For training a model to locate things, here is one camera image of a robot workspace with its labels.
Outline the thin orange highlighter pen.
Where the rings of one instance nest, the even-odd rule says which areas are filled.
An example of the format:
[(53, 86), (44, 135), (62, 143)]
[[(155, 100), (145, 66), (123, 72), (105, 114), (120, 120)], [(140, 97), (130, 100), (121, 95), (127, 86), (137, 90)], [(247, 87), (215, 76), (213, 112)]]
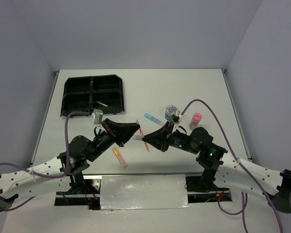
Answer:
[[(140, 136), (141, 136), (141, 139), (143, 140), (143, 138), (144, 138), (143, 130), (142, 130), (142, 128), (141, 128), (140, 123), (139, 123), (138, 120), (136, 120), (136, 123), (139, 125)], [(146, 148), (147, 152), (150, 152), (149, 146), (148, 146), (147, 142), (145, 142), (145, 141), (143, 141), (143, 142), (144, 142), (144, 145), (145, 145), (145, 148)]]

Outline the thin yellow highlighter pen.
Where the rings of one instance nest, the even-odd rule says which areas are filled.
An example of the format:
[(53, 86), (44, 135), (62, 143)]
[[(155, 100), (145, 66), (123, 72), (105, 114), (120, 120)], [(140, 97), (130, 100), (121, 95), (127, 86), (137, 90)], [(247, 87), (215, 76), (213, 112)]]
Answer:
[(102, 102), (99, 102), (99, 101), (96, 101), (96, 103), (98, 103), (98, 104), (100, 104), (100, 105), (102, 105), (102, 106), (104, 106), (104, 107), (109, 107), (108, 105), (106, 105), (106, 104), (104, 104), (104, 103), (102, 103)]

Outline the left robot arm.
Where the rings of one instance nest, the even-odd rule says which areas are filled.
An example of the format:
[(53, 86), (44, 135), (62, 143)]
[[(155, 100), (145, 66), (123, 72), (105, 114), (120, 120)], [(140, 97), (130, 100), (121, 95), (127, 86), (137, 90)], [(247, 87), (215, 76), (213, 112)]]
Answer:
[(75, 194), (85, 189), (82, 172), (113, 144), (123, 147), (140, 129), (139, 123), (116, 123), (105, 119), (93, 140), (79, 135), (66, 142), (66, 151), (58, 156), (23, 168), (11, 163), (18, 170), (0, 173), (0, 212), (11, 211), (15, 201), (28, 202), (36, 196), (68, 189)]

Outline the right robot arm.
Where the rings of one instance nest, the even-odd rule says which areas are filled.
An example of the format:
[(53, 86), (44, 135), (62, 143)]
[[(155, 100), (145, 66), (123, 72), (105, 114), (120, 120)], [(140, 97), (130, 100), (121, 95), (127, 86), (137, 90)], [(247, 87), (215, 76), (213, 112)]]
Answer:
[(196, 154), (196, 161), (204, 168), (201, 184), (206, 190), (213, 188), (237, 189), (260, 198), (268, 195), (275, 209), (291, 213), (291, 171), (277, 171), (234, 157), (223, 147), (213, 143), (213, 137), (203, 127), (190, 135), (173, 129), (171, 122), (159, 130), (145, 135), (142, 140), (165, 152), (174, 147)]

